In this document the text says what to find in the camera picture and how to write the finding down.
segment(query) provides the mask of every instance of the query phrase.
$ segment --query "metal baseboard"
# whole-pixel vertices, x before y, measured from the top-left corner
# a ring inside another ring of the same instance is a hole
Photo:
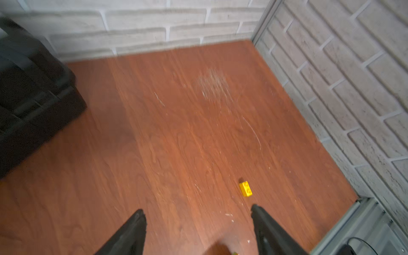
[[[311,251],[311,255],[335,255],[350,237],[369,243],[379,255],[408,255],[408,239],[375,198],[356,201]],[[349,241],[357,255],[374,254],[356,239]]]

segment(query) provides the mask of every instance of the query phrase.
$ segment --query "black pointed object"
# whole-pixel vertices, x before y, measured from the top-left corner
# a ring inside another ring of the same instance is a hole
[[[260,206],[251,208],[259,255],[307,255],[307,252]]]
[[[146,239],[146,217],[137,210],[95,255],[142,255]]]

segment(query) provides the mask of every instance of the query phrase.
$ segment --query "wooden floor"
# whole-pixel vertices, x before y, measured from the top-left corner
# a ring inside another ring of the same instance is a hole
[[[356,194],[250,41],[69,64],[88,109],[0,181],[1,254],[258,254],[264,207],[310,251]],[[253,196],[242,196],[240,178]]]

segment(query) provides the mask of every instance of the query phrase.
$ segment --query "brick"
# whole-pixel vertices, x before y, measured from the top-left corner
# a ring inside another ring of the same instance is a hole
[[[238,33],[231,35],[213,35],[203,38],[203,44],[250,39],[252,33]]]
[[[386,119],[385,123],[394,131],[405,146],[408,147],[408,114],[400,113]]]
[[[247,7],[249,0],[171,0],[171,7]]]
[[[289,23],[293,20],[292,14],[289,13],[288,9],[283,4],[279,6],[279,9],[276,11],[275,17],[283,27],[289,25]]]
[[[408,155],[407,150],[395,138],[385,124],[376,117],[370,109],[370,106],[349,82],[343,81],[334,88],[334,91],[339,95],[345,105],[360,121],[373,140],[381,147],[388,157]]]
[[[131,53],[142,53],[148,51],[162,51],[162,50],[169,50],[175,48],[184,48],[194,45],[199,45],[200,39],[187,39],[187,40],[179,40],[179,41],[170,41],[170,42],[158,42],[158,43],[151,43],[151,44],[144,44],[144,45],[135,45],[129,47],[118,47],[116,48],[116,52],[118,55],[125,55]]]
[[[302,4],[301,1],[286,0],[284,3],[317,42],[323,44],[331,36],[330,30],[324,22],[308,6]]]
[[[257,25],[258,21],[243,22],[238,33],[253,33]]]
[[[366,61],[380,52],[367,33],[354,21],[339,3],[327,0],[309,1],[338,36],[363,60]]]
[[[390,165],[387,159],[382,155],[380,149],[370,142],[362,130],[355,130],[349,135],[394,194],[404,204],[408,204],[408,183],[401,174]]]
[[[99,12],[28,13],[10,17],[34,35],[104,31]]]
[[[293,22],[288,30],[288,34],[293,38],[306,57],[314,64],[323,78],[333,84],[343,78],[343,75],[330,59],[319,49],[319,45],[309,36],[298,22]]]
[[[358,19],[408,68],[408,29],[404,24],[376,2],[361,12]]]
[[[347,112],[345,106],[333,95],[333,92],[329,90],[327,83],[321,78],[313,66],[310,64],[306,65],[302,68],[300,73],[311,85],[313,90],[344,130],[349,130],[358,126],[357,121]]]
[[[299,90],[303,99],[305,101],[312,99],[315,94],[300,73],[296,71],[296,66],[290,61],[284,51],[279,46],[275,46],[272,50],[272,55],[292,81],[293,85]]]
[[[400,19],[408,24],[408,1],[406,0],[381,0],[381,2],[390,8]]]
[[[160,42],[166,39],[166,30],[145,29],[52,35],[50,39],[58,53],[68,53]]]
[[[324,51],[379,115],[398,110],[397,101],[337,38],[330,41]]]
[[[170,40],[199,38],[212,35],[229,35],[237,32],[239,23],[190,25],[170,28]]]
[[[347,156],[353,165],[365,164],[361,153],[358,151],[356,146],[350,141],[350,139],[343,133],[342,128],[337,123],[336,119],[330,114],[323,103],[316,99],[310,103],[312,111],[315,113],[317,118],[329,132],[333,140],[339,145],[340,149]]]
[[[268,47],[268,49],[271,49],[273,46],[276,45],[276,41],[273,38],[273,36],[271,35],[270,31],[265,29],[264,34],[262,35],[261,40],[266,44],[266,46]]]
[[[408,212],[404,205],[394,196],[370,166],[358,167],[357,171],[371,187],[378,200],[387,208],[391,216],[399,222],[401,229],[407,233]]]
[[[326,132],[324,127],[321,125],[321,123],[317,120],[317,118],[313,115],[312,111],[303,104],[302,98],[296,91],[293,84],[291,82],[288,82],[284,88],[286,92],[288,93],[289,97],[292,99],[296,108],[299,110],[300,114],[309,124],[310,128],[314,131],[316,136],[319,139],[328,137],[328,133]]]
[[[322,142],[324,148],[336,162],[337,166],[343,172],[344,176],[360,197],[373,197],[373,193],[367,184],[363,181],[357,171],[350,165],[346,156],[341,152],[333,140]]]
[[[288,34],[283,33],[283,27],[281,27],[276,19],[272,20],[269,30],[296,67],[301,66],[306,61],[305,56],[293,42],[292,38]]]
[[[252,0],[250,7],[266,7],[271,0]]]
[[[2,0],[0,1],[0,10],[2,12],[24,12],[17,0]]]
[[[110,30],[203,24],[206,12],[206,9],[110,11],[106,13],[106,22]]]
[[[277,63],[276,59],[269,53],[268,47],[262,42],[259,41],[256,46],[257,50],[264,58],[266,64],[272,70],[275,77],[278,79],[280,84],[285,84],[288,82],[288,77],[286,76],[285,72],[283,72],[282,68]]]
[[[54,10],[84,10],[84,9],[149,9],[165,8],[166,0],[134,1],[134,0],[25,0],[33,11],[54,11]]]
[[[398,171],[408,180],[408,159],[393,161],[392,164],[394,164]]]
[[[96,51],[81,51],[72,52],[66,54],[60,54],[58,59],[62,62],[72,62],[84,59],[94,59],[94,58],[107,58],[113,57],[113,51],[111,49],[100,49]]]
[[[208,22],[259,21],[264,8],[214,8],[211,9]]]
[[[376,59],[368,67],[408,110],[408,74],[405,70],[387,54]]]
[[[360,9],[360,7],[367,1],[368,0],[339,0],[339,2],[342,3],[351,13],[358,11],[358,9]]]

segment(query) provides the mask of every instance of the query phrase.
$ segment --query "black rubber object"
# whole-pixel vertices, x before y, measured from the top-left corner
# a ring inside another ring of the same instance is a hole
[[[137,210],[95,255],[142,255],[146,238],[146,217]]]

